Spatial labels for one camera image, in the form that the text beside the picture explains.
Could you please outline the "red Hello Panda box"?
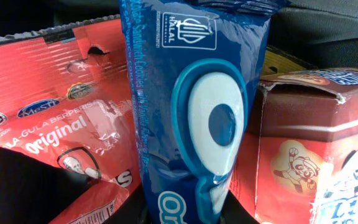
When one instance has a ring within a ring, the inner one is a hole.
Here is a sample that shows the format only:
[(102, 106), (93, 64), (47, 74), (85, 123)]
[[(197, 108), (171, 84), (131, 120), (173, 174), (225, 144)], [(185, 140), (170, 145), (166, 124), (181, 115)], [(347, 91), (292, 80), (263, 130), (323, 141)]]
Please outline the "red Hello Panda box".
[(230, 190), (259, 223), (356, 223), (358, 69), (263, 76)]

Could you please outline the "red snack bag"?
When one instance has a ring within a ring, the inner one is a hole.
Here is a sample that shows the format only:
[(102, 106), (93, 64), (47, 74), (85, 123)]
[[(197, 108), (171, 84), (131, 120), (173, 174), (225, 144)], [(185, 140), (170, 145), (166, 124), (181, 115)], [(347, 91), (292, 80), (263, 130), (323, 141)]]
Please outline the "red snack bag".
[(133, 130), (118, 16), (0, 37), (0, 223), (111, 223)]

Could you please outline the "yellow seed snack bag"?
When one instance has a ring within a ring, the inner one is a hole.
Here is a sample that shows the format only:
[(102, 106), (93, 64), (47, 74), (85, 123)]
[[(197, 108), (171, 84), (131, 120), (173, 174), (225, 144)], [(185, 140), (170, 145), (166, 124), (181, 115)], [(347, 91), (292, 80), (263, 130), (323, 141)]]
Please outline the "yellow seed snack bag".
[(262, 67), (262, 76), (301, 70), (312, 70), (316, 68), (317, 66), (315, 65), (296, 58), (272, 45), (268, 45)]

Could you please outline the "blue Oreo cookie pack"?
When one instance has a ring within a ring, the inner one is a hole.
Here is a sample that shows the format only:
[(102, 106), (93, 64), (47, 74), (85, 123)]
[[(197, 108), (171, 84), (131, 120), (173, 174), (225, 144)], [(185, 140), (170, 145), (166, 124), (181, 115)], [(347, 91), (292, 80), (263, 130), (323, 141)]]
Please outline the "blue Oreo cookie pack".
[(122, 0), (152, 223), (218, 223), (281, 0)]

